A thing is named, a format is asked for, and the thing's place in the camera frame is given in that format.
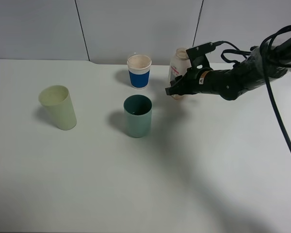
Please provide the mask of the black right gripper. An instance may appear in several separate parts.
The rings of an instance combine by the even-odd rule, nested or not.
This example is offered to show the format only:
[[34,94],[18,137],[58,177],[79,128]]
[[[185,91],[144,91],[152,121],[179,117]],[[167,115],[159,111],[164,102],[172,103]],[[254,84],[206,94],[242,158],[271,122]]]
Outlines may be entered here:
[[241,66],[226,70],[190,68],[186,75],[178,76],[165,88],[168,96],[214,94],[225,100],[235,100],[252,89],[255,70]]

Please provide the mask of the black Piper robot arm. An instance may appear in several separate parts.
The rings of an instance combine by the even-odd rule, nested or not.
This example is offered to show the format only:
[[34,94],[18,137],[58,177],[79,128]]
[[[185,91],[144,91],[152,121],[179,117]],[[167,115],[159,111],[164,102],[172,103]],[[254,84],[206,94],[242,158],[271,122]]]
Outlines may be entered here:
[[284,43],[273,46],[275,38],[291,32],[291,25],[280,29],[263,40],[260,46],[253,46],[249,51],[239,49],[224,50],[222,53],[242,55],[242,62],[222,59],[232,63],[232,69],[214,70],[210,67],[206,55],[223,44],[223,41],[208,42],[186,50],[191,67],[184,75],[170,81],[165,89],[168,96],[214,94],[226,100],[235,100],[247,91],[283,77],[291,68],[291,38]]

